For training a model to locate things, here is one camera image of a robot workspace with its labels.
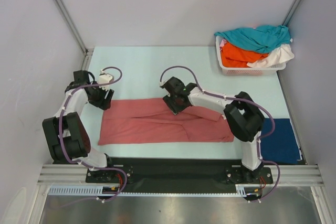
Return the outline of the pink polo shirt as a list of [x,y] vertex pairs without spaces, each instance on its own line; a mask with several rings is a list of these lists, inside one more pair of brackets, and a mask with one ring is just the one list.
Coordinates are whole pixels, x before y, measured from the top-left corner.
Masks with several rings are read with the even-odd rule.
[[215,111],[191,106],[174,115],[160,98],[113,100],[102,116],[99,145],[229,143],[234,136]]

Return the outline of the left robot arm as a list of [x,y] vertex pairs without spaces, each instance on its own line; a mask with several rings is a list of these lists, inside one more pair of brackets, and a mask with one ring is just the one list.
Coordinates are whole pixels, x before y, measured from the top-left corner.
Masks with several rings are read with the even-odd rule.
[[108,164],[106,154],[91,146],[80,115],[88,103],[103,111],[111,107],[114,91],[109,83],[114,81],[114,76],[101,71],[95,79],[86,70],[75,71],[73,75],[61,108],[42,122],[50,155],[55,164],[86,164],[91,170],[98,169],[98,176],[110,182],[115,178],[116,169]]

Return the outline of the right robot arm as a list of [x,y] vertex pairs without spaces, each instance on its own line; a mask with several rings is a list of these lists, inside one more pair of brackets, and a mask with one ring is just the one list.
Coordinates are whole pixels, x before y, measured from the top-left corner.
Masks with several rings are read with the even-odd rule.
[[161,82],[160,87],[167,91],[163,101],[175,115],[192,106],[206,108],[223,115],[234,137],[241,141],[243,179],[254,183],[261,177],[262,161],[259,157],[258,138],[261,136],[265,117],[260,109],[253,105],[246,92],[241,92],[230,100],[223,94],[211,94],[195,83],[185,85],[176,77]]

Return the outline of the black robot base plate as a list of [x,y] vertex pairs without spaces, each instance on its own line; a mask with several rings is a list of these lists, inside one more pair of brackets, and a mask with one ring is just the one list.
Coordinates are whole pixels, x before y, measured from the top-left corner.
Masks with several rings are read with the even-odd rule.
[[270,168],[255,172],[238,159],[108,158],[115,171],[85,170],[88,184],[125,182],[126,193],[221,194],[232,193],[236,185],[271,185],[276,179]]

